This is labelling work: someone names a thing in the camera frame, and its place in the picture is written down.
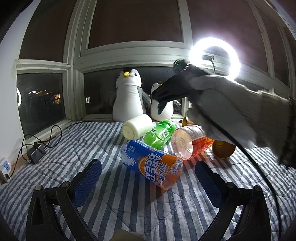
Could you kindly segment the grey sleeved right forearm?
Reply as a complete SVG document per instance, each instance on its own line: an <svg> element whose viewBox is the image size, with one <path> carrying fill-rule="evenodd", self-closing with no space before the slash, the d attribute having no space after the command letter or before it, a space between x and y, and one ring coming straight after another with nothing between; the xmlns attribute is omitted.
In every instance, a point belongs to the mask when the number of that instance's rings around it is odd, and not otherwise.
<svg viewBox="0 0 296 241"><path fill-rule="evenodd" d="M189 91L187 115L207 137L231 141L214 121L244 148L268 147L280 164L295 168L295 99L252 91L215 75L192 78Z"/></svg>

